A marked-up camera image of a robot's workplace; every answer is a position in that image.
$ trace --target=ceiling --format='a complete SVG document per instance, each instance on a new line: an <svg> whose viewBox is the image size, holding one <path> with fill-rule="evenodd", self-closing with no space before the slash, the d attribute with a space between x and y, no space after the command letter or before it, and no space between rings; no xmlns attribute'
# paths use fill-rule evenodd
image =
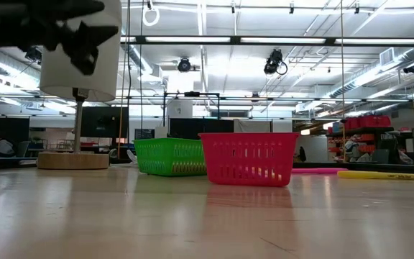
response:
<svg viewBox="0 0 414 259"><path fill-rule="evenodd" d="M122 22L127 24L128 1L122 2ZM293 14L289 14L291 2ZM344 0L344 33L341 33L341 11L339 0L235 0L236 14L231 13L231 0L153 0L153 6L159 9L160 19L153 26L142 24L142 4L147 1L130 1L130 35L236 35L263 36L316 36L316 37L414 37L414 0L360 0L360 13L355 14L357 1ZM198 22L198 3L206 5L205 24ZM149 22L155 13L148 12ZM193 74L194 90L202 91L201 49L198 45L135 45L141 50L142 57L151 64L160 65L165 79L177 73L176 64L180 58L189 58L198 68ZM230 96L251 95L257 91L261 96L287 95L318 97L321 89L330 89L352 73L359 71L379 59L384 47L292 47L292 46L243 46L209 45L204 46L206 57L207 89L210 92ZM288 73L277 78L267 77L263 72L266 59L274 49L280 49L287 57ZM29 65L24 53L15 47L1 49L15 60ZM127 95L129 82L132 89L139 90L138 67L132 65L129 77L124 64L124 51L119 58L119 72L116 89ZM41 66L30 64L40 70ZM382 90L397 83L398 77L389 74L370 84ZM161 94L162 84L142 83L144 95ZM357 91L358 98L364 98ZM118 104L120 100L108 104ZM295 102L277 105L296 105Z"/></svg>

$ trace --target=person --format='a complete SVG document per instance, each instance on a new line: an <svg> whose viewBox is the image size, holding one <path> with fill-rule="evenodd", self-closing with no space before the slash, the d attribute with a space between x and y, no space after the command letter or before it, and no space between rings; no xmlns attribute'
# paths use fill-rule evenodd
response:
<svg viewBox="0 0 414 259"><path fill-rule="evenodd" d="M300 147L300 160L301 160L301 162L306 161L306 152L305 152L305 149L303 147Z"/></svg>
<svg viewBox="0 0 414 259"><path fill-rule="evenodd" d="M7 140L3 140L1 135L0 135L0 153L2 154L14 153L14 150L12 149L12 144Z"/></svg>

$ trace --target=metal frame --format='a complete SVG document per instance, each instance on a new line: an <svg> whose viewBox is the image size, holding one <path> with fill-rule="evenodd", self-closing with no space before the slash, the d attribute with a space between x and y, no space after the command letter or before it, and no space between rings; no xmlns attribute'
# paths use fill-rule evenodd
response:
<svg viewBox="0 0 414 259"><path fill-rule="evenodd" d="M188 93L168 93L168 92L164 92L164 96L163 96L163 98L162 98L162 126L163 127L165 127L165 108L166 108L166 106L165 106L165 100L166 100L166 98L167 98L167 96L169 96L169 95L175 95L175 98L174 99L178 99L178 95L180 95L180 94L182 94L182 95L186 95L186 94L189 94L190 92L188 92ZM218 99L218 103L217 103L217 107L218 107L218 119L220 119L220 94L218 94L218 93L195 93L195 94L199 94L200 96L216 96L216 98Z"/></svg>
<svg viewBox="0 0 414 259"><path fill-rule="evenodd" d="M209 36L198 36L198 35L125 35L122 38L126 39L129 37L131 44L135 45L263 45L263 46L326 46L326 47L341 47L341 43L336 40L340 40L341 37L295 37L295 36L223 36L223 35L209 35ZM176 37L176 38L194 38L199 41L148 41L147 37ZM229 41L210 41L204 42L202 39L208 38L229 38ZM265 38L265 39L289 39L288 42L242 42L242 38ZM298 42L310 41L316 39L324 39L324 42ZM414 37L345 37L344 40L411 40ZM414 43L350 43L344 42L344 47L414 47Z"/></svg>

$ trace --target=wooden lamp base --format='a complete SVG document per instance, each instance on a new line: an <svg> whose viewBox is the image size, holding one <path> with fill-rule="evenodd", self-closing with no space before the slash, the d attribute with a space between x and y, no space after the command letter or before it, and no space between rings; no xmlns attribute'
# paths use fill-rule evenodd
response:
<svg viewBox="0 0 414 259"><path fill-rule="evenodd" d="M40 153L37 159L39 169L92 170L107 169L108 166L107 154Z"/></svg>

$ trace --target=plastic basket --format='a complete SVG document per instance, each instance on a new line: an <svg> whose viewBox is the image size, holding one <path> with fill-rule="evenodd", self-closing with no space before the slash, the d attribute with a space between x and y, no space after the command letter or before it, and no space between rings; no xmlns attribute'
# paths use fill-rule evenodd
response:
<svg viewBox="0 0 414 259"><path fill-rule="evenodd" d="M204 133L202 146L212 183L286 186L298 133Z"/></svg>
<svg viewBox="0 0 414 259"><path fill-rule="evenodd" d="M138 168L157 176L202 176L206 164L200 140L135 140Z"/></svg>

